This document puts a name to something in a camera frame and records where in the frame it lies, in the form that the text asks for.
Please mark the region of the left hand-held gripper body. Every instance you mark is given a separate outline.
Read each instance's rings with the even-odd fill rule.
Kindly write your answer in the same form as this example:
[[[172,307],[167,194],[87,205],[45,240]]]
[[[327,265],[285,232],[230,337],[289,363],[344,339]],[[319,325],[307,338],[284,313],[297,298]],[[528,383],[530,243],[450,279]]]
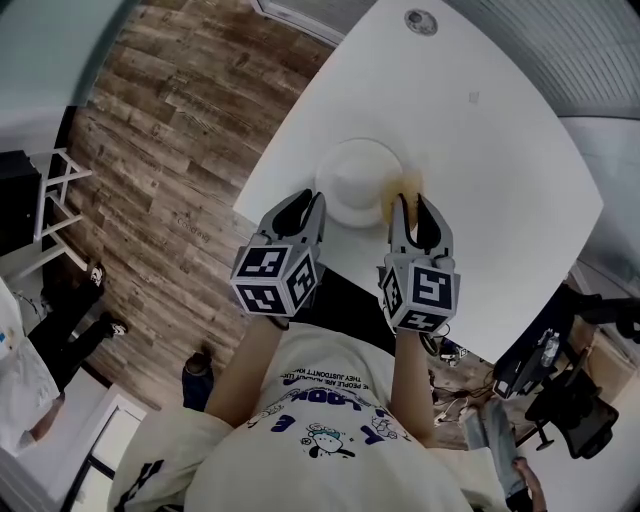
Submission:
[[[297,314],[319,283],[321,236],[300,241],[254,234],[240,248],[231,286],[248,314],[287,317]]]

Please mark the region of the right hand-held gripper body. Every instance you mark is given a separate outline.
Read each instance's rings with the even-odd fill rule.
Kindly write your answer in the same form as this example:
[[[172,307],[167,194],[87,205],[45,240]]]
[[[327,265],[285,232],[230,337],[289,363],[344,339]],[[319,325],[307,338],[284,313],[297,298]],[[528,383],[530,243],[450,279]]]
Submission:
[[[394,329],[432,334],[456,314],[460,275],[451,257],[389,253],[380,288]]]

